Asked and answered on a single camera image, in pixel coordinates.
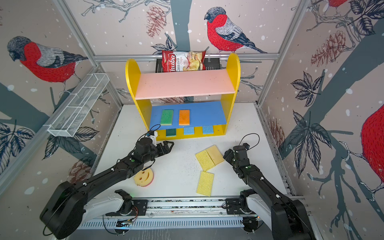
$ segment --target round sponge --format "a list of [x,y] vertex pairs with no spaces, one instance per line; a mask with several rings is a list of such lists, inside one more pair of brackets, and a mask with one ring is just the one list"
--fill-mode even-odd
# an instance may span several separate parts
[[146,187],[153,181],[153,171],[150,168],[144,171],[141,170],[136,173],[133,179],[135,180],[136,185]]

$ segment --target pink shelf board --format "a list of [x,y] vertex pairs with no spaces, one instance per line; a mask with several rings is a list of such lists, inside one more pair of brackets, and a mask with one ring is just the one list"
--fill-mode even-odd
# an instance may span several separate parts
[[141,74],[136,99],[235,93],[225,69]]

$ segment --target gray floor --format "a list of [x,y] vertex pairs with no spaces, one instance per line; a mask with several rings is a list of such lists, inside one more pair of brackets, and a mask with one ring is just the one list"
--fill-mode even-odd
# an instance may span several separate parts
[[106,230],[76,230],[69,240],[273,240],[272,232],[263,224],[255,234],[247,234],[242,228],[184,228],[160,230],[130,230],[113,236]]

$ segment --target red and white snack bag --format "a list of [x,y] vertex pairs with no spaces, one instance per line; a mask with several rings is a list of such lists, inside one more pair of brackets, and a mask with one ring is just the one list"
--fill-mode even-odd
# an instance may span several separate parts
[[203,52],[162,51],[163,72],[205,70]]

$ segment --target bird's head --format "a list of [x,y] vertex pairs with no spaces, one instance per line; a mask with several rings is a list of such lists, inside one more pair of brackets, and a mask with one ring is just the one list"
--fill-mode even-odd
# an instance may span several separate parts
[[17,59],[20,59],[21,61],[26,60],[24,55],[24,47],[30,42],[31,40],[29,38],[23,36],[14,37],[8,42],[7,49],[9,52],[9,56],[12,58],[13,61]]
[[214,21],[214,19],[221,15],[221,14],[226,14],[224,8],[222,7],[213,7],[213,8],[210,8],[208,11],[207,11],[207,14],[205,15],[204,17],[204,20],[208,20],[209,23],[212,23]]

